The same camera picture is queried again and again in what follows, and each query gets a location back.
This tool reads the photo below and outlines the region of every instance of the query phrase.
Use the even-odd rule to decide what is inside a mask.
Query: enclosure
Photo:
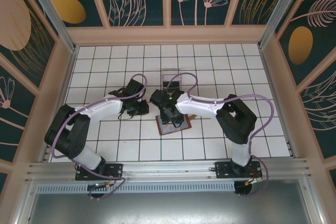
[[[2,223],[336,222],[335,0],[0,1]],[[259,195],[238,197],[237,180],[211,170],[235,148],[216,119],[159,132],[149,100],[176,73],[197,77],[194,96],[271,101],[268,124],[267,101],[242,99],[266,125],[251,141],[269,172]],[[125,184],[91,201],[46,132],[62,105],[88,106],[135,74],[149,113],[111,114],[86,137]],[[181,76],[182,91],[194,84]]]

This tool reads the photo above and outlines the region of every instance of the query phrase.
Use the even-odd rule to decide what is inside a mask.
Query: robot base
[[[122,177],[122,164],[106,164],[104,168],[104,176]],[[76,169],[76,181],[106,181],[108,179],[97,177],[88,171],[84,170],[82,167],[77,166]]]
[[[253,178],[262,177],[259,161],[250,161],[245,167],[235,165],[232,161],[216,162],[215,168],[211,169],[216,172],[217,178]]]

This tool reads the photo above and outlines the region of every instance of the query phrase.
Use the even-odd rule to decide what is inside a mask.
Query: white tile floor
[[[160,89],[163,68],[179,68],[182,72],[197,75],[199,85],[193,95],[226,98],[230,93],[255,93],[272,99],[256,45],[153,45],[81,47],[66,103],[79,106],[100,100],[108,92],[127,84],[136,73],[143,73],[148,78],[144,98],[149,101],[154,90]],[[183,90],[187,91],[194,79],[183,76],[182,84]],[[269,116],[268,103],[260,99],[244,101],[257,115],[256,128],[259,128]],[[87,145],[110,162],[232,157],[231,142],[224,138],[216,120],[198,116],[191,121],[191,129],[160,136],[155,122],[159,110],[152,104],[149,106],[148,115],[136,116],[130,121],[119,121],[112,115],[91,124]],[[252,152],[256,156],[290,156],[277,112],[275,116],[253,140]]]

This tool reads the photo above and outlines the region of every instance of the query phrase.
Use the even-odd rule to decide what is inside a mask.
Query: metal sheet
[[[299,184],[272,180],[259,196],[232,192],[37,195],[29,223],[67,224],[303,224],[310,223]]]

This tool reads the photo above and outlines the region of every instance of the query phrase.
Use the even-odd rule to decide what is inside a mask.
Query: metal plate
[[[236,175],[232,170],[232,164],[230,161],[227,162],[216,162],[215,168],[212,170],[216,172],[217,178],[253,178],[256,175],[255,172],[260,177],[262,177],[261,167],[259,161],[251,161],[245,169],[242,176]]]
[[[122,177],[122,167],[123,167],[123,164],[106,164],[106,166],[105,166],[106,171],[103,175],[104,176],[111,176],[111,174],[112,174],[113,177]],[[97,176],[87,172],[82,167],[77,166],[75,180],[77,180],[77,181],[93,181],[93,180],[95,180],[95,181],[98,181],[98,180],[106,181],[107,179],[97,177]]]

